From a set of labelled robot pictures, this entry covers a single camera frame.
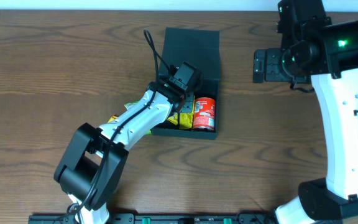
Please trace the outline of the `yellow snack bar wrapper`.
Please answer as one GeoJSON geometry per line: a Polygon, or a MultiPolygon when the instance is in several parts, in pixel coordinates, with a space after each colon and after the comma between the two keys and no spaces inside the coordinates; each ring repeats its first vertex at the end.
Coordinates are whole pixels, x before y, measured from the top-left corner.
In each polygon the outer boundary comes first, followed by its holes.
{"type": "Polygon", "coordinates": [[[195,113],[195,102],[193,105],[193,112],[192,113],[179,113],[180,119],[179,119],[179,129],[191,129],[193,127],[193,117],[195,113]]]}

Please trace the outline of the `orange yellow snack packet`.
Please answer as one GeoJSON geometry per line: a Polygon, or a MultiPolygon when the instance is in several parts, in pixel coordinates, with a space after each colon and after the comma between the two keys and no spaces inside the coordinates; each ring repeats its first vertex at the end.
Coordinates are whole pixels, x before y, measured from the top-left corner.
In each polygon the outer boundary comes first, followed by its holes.
{"type": "Polygon", "coordinates": [[[178,113],[174,113],[172,116],[167,118],[167,121],[171,122],[174,125],[179,124],[180,115],[178,113]]]}

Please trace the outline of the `red soda can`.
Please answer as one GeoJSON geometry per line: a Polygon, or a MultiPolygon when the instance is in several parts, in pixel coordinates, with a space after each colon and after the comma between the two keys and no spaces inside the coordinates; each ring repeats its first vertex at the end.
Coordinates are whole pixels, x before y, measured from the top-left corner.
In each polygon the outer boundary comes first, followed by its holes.
{"type": "Polygon", "coordinates": [[[195,101],[193,129],[214,131],[216,101],[212,98],[201,97],[195,101]]]}

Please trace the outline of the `black gift box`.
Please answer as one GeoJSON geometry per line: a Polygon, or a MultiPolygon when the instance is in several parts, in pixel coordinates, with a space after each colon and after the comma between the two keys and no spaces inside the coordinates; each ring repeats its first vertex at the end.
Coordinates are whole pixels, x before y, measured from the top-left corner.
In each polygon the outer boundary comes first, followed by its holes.
{"type": "Polygon", "coordinates": [[[177,67],[183,62],[188,62],[201,72],[202,86],[194,93],[194,96],[196,98],[208,97],[216,101],[214,131],[180,130],[178,126],[166,121],[151,129],[152,134],[156,136],[215,140],[218,136],[219,116],[221,115],[219,99],[221,81],[219,31],[167,27],[165,29],[162,58],[169,65],[177,67]]]}

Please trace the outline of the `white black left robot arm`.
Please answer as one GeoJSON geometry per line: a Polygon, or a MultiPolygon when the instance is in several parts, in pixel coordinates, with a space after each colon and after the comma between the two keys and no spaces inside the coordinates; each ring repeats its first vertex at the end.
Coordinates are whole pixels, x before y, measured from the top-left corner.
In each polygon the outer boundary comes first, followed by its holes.
{"type": "Polygon", "coordinates": [[[82,124],[71,138],[53,178],[73,202],[78,223],[107,223],[107,201],[121,178],[130,149],[155,126],[180,111],[189,84],[151,82],[142,98],[113,121],[82,124]]]}

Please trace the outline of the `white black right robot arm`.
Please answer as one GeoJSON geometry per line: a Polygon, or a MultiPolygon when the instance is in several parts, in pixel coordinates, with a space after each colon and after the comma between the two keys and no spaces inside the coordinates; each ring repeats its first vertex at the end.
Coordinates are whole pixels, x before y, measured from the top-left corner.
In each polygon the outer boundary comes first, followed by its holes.
{"type": "Polygon", "coordinates": [[[298,195],[275,209],[276,223],[337,223],[358,216],[358,21],[284,20],[278,49],[256,50],[254,81],[310,84],[318,97],[328,171],[303,182],[298,195]]]}

